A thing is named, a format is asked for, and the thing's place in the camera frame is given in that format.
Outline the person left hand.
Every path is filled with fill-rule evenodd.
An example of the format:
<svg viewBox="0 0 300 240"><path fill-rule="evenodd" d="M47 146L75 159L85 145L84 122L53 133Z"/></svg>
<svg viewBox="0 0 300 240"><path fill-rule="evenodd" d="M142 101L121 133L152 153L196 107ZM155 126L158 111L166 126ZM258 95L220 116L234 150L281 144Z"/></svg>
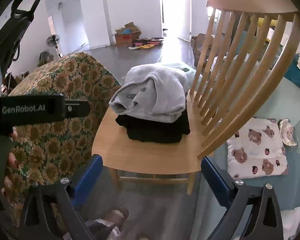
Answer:
<svg viewBox="0 0 300 240"><path fill-rule="evenodd" d="M16 157L13 153L9 153L7 158L6 167L8 168L6 172L6 176L4 178L4 187L1 189L1 192L3 194L8 194L12 191L12 181L10 176L10 170L16 170L17 169L17 161Z"/></svg>

